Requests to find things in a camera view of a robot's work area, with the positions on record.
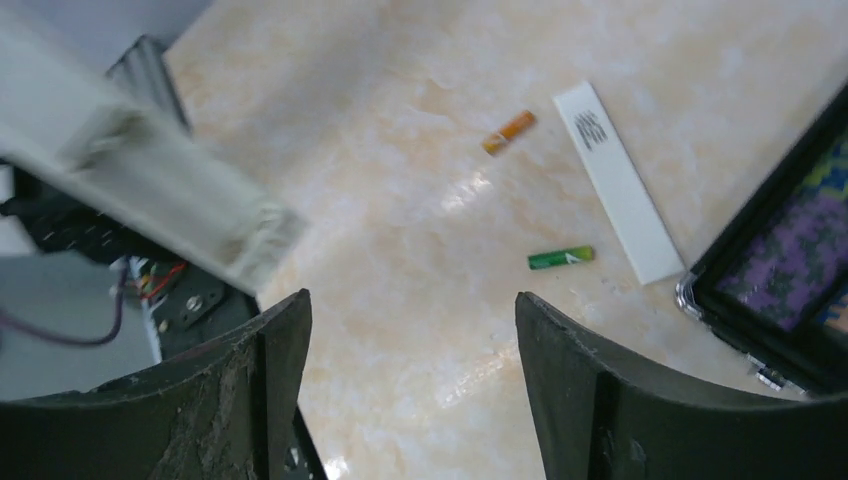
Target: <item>table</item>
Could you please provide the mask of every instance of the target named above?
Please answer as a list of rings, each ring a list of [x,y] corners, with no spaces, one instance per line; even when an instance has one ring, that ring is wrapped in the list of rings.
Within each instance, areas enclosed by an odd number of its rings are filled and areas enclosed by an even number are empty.
[[[543,478],[515,340],[533,291],[691,375],[768,394],[640,287],[550,97],[593,82],[691,265],[848,72],[836,1],[218,0],[168,60],[196,137],[311,222],[299,403],[331,479]],[[536,127],[480,142],[529,108]],[[591,264],[526,256],[592,244]]]

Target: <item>gray floor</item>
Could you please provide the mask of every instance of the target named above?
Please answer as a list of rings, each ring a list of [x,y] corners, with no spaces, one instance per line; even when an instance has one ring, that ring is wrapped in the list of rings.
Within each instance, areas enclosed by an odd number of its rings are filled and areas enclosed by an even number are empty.
[[[0,307],[20,319],[76,336],[105,335],[117,274],[76,254],[0,259]],[[0,330],[0,400],[85,391],[153,365],[141,312],[124,309],[112,343],[79,349]]]

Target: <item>purple cable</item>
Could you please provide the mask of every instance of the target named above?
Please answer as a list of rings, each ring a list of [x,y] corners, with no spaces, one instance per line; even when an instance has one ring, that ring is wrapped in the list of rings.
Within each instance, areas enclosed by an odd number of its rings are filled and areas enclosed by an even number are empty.
[[[124,314],[124,285],[127,283],[127,278],[129,277],[129,261],[124,259],[123,262],[124,266],[121,268],[118,288],[115,292],[115,321],[112,324],[112,329],[109,330],[109,333],[105,336],[92,339],[65,336],[22,322],[10,316],[3,310],[0,310],[0,327],[8,327],[39,340],[55,343],[57,345],[64,345],[66,347],[100,347],[102,345],[106,345],[114,340],[115,337],[118,336],[118,332],[121,331],[121,323],[123,321]]]

